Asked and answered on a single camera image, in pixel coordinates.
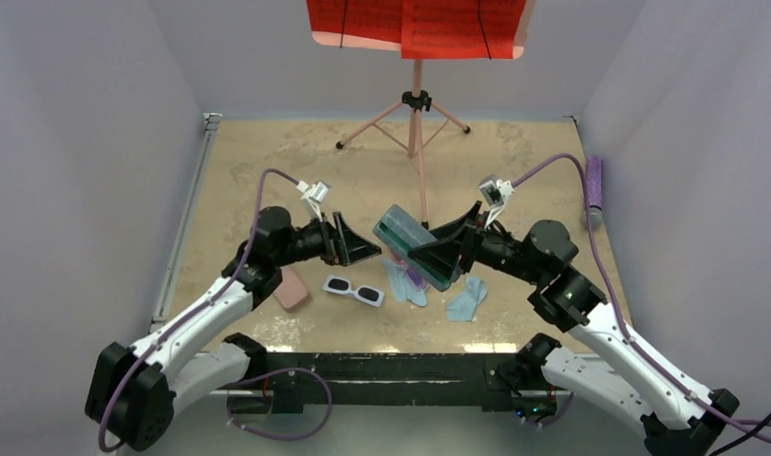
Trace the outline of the grey glasses case green lining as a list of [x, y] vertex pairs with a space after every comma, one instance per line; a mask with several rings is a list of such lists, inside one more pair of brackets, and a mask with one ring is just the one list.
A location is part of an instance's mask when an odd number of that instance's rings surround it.
[[392, 204], [385, 211], [375, 223], [372, 233], [396, 258], [439, 292], [447, 291], [461, 276], [459, 272], [455, 272], [448, 278], [408, 256], [410, 250], [438, 239], [399, 204]]

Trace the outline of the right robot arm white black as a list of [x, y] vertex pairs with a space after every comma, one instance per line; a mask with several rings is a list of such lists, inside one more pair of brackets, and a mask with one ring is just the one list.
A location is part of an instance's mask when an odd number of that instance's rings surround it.
[[559, 221], [536, 222], [523, 239], [492, 230], [475, 203], [467, 214], [418, 226], [408, 256], [429, 278], [451, 280], [478, 262], [534, 286], [528, 300], [547, 323], [589, 347], [590, 363], [544, 333], [519, 353], [518, 379], [570, 390], [623, 421], [651, 455], [706, 455], [740, 402], [676, 368], [629, 328], [600, 288], [572, 265], [578, 249]]

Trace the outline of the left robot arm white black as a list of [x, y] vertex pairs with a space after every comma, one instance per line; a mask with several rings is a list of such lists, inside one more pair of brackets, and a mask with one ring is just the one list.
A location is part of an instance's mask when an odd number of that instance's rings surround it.
[[260, 210], [248, 238], [202, 297], [154, 332], [100, 352], [85, 401], [85, 414], [99, 426], [100, 450], [146, 450], [177, 412], [212, 390], [260, 385], [266, 363], [255, 356], [250, 339], [229, 340], [206, 355], [201, 350], [273, 294], [283, 282], [283, 267], [313, 258], [347, 267], [381, 252], [339, 212], [296, 227], [283, 207]]

